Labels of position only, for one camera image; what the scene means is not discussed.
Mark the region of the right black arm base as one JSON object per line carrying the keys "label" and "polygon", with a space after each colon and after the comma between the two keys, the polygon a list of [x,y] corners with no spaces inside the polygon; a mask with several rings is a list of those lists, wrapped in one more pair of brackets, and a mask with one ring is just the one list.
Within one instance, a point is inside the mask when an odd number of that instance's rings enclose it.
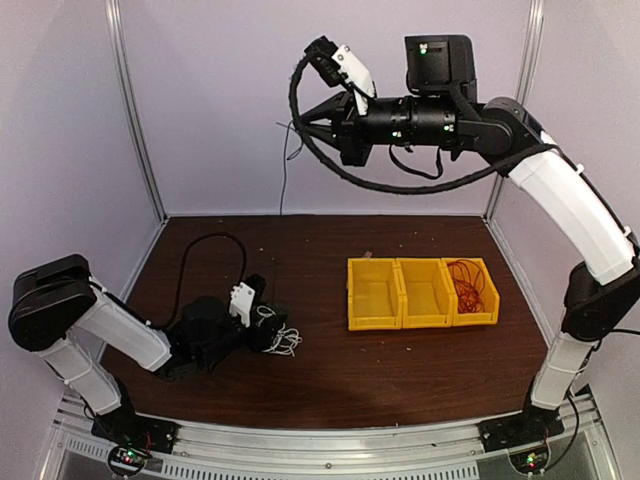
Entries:
{"label": "right black arm base", "polygon": [[521,412],[481,421],[480,439],[486,453],[543,442],[562,434],[564,425],[559,410],[527,406]]}

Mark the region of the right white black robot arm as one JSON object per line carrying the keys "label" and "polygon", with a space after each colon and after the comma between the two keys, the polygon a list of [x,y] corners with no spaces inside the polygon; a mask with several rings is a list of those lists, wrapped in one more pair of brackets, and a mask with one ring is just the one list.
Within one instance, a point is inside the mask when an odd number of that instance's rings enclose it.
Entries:
{"label": "right white black robot arm", "polygon": [[[581,168],[517,101],[477,97],[469,37],[405,38],[404,97],[378,94],[369,69],[347,46],[325,37],[304,50],[289,86],[289,107],[303,144],[330,171],[362,189],[403,196],[451,191],[492,174],[511,180],[558,226],[581,255],[571,271],[564,317],[534,377],[519,440],[535,440],[551,424],[596,345],[639,299],[639,244]],[[431,186],[402,187],[353,174],[376,146],[432,146],[452,157],[478,154],[479,171]]]}

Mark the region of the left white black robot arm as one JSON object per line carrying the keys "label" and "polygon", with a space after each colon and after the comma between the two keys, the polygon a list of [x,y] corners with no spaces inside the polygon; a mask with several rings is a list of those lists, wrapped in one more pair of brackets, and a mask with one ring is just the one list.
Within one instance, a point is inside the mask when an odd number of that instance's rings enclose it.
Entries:
{"label": "left white black robot arm", "polygon": [[133,444],[144,424],[127,388],[95,361],[78,333],[101,339],[164,381],[210,373],[242,346],[257,353],[273,348],[289,311],[263,301],[265,285],[252,275],[232,288],[228,301],[198,297],[177,322],[160,327],[105,288],[84,256],[72,254],[15,278],[8,329],[19,347],[40,357],[80,396],[99,424]]}

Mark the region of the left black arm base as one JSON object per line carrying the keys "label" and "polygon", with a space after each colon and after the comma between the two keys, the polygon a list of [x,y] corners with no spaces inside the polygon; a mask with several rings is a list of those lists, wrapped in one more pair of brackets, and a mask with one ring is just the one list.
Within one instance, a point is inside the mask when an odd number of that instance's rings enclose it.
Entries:
{"label": "left black arm base", "polygon": [[91,434],[112,443],[135,448],[143,453],[157,452],[171,454],[178,431],[178,425],[168,420],[142,416],[137,425],[128,430],[116,430],[115,427],[103,427],[101,420],[94,420]]}

